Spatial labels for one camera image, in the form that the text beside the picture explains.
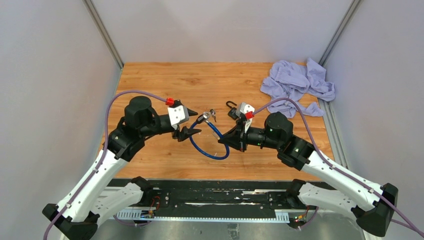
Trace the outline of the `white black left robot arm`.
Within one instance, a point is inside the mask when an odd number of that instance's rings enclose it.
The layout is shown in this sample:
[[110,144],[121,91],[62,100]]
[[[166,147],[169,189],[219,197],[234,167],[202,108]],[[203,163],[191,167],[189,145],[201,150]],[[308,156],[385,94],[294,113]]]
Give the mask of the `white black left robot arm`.
[[134,204],[149,206],[153,193],[149,182],[138,176],[125,187],[105,198],[99,198],[115,175],[125,167],[144,146],[146,139],[171,133],[182,142],[199,132],[180,124],[198,115],[180,100],[162,99],[167,113],[159,115],[147,96],[136,96],[124,109],[116,129],[107,133],[103,149],[77,185],[58,203],[49,203],[42,210],[69,240],[89,240],[98,228],[113,215]]

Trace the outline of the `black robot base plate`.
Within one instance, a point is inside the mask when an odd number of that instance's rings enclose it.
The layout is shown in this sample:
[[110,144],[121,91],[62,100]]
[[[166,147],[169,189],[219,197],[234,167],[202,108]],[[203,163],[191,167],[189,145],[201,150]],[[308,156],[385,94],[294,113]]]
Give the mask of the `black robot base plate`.
[[146,196],[117,213],[120,220],[293,222],[316,209],[295,199],[290,181],[150,180]]

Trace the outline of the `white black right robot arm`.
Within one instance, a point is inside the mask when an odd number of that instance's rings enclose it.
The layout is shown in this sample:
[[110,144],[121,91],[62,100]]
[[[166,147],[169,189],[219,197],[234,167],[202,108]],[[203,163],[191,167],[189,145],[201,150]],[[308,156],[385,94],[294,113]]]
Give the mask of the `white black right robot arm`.
[[282,113],[271,113],[263,128],[251,127],[240,118],[218,142],[240,152],[249,145],[275,149],[284,165],[314,175],[333,188],[319,188],[295,179],[285,195],[291,208],[304,204],[327,209],[355,220],[369,234],[386,235],[395,212],[398,188],[390,183],[372,182],[331,160],[312,143],[294,135],[293,123]]

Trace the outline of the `blue cable lock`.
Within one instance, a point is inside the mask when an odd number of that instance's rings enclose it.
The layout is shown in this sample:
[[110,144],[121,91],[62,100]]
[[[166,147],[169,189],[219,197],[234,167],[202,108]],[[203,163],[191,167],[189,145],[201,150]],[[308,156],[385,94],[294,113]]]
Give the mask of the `blue cable lock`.
[[[197,137],[190,137],[189,140],[192,146],[202,155],[215,160],[223,161],[230,156],[230,148],[227,145],[220,145],[218,140],[223,135],[220,130],[215,126],[214,120],[209,117],[209,110],[201,113],[196,120],[191,124],[189,129],[195,129],[199,125],[207,126],[209,130],[207,131],[206,136],[200,138],[200,145],[198,145],[195,140]],[[220,145],[224,150],[219,150],[218,145]]]

